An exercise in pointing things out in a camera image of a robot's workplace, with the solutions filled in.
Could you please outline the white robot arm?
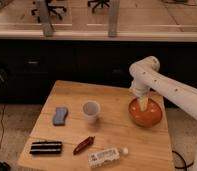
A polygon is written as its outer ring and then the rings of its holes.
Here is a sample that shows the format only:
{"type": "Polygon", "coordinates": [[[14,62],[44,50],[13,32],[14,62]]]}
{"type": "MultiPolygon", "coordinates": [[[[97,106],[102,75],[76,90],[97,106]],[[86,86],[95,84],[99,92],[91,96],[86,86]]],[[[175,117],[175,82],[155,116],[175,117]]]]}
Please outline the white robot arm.
{"type": "MultiPolygon", "coordinates": [[[[197,89],[160,74],[159,69],[160,62],[154,56],[134,62],[129,67],[133,77],[130,91],[142,97],[153,89],[197,120],[197,89]]],[[[193,171],[197,171],[197,151],[193,171]]]]}

